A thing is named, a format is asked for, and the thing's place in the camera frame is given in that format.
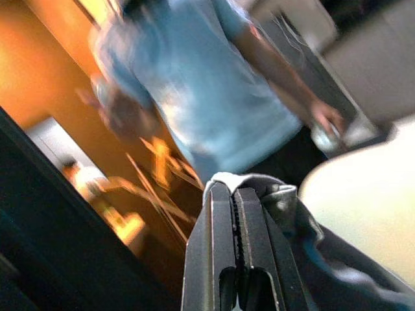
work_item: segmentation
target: black pants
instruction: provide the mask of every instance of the black pants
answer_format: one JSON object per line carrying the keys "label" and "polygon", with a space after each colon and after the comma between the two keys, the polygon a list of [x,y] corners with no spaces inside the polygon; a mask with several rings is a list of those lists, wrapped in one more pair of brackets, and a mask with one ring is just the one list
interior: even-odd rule
{"label": "black pants", "polygon": [[327,157],[311,140],[311,131],[303,127],[287,144],[246,173],[274,176],[285,183],[299,187],[306,175]]}

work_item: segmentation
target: light blue t-shirt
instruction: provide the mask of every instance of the light blue t-shirt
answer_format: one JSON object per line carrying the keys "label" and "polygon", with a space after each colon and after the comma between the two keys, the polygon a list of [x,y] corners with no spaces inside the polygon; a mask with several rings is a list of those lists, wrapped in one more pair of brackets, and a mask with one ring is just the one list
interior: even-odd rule
{"label": "light blue t-shirt", "polygon": [[143,107],[156,103],[202,181],[244,172],[301,126],[232,45],[249,25],[228,0],[152,0],[95,42],[107,78]]}

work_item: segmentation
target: black bag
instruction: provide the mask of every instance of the black bag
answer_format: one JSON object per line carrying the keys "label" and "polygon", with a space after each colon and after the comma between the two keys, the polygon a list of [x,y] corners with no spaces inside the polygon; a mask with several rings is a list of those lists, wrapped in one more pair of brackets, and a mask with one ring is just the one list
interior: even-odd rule
{"label": "black bag", "polygon": [[415,292],[319,225],[296,187],[220,173],[186,252],[182,310],[415,310]]}

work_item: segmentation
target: t-shirt sleeve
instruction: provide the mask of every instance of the t-shirt sleeve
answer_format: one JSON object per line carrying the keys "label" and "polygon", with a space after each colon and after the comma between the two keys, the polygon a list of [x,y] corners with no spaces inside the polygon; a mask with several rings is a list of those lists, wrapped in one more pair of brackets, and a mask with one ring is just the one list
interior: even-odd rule
{"label": "t-shirt sleeve", "polygon": [[150,94],[127,67],[128,57],[120,57],[119,51],[113,49],[113,45],[116,44],[114,41],[116,40],[112,37],[111,44],[99,39],[95,42],[94,57],[99,69],[107,80],[115,82],[126,95],[136,99],[143,108],[150,109],[152,107]]}
{"label": "t-shirt sleeve", "polygon": [[222,29],[229,40],[234,39],[251,21],[248,13],[233,0],[212,0]]}

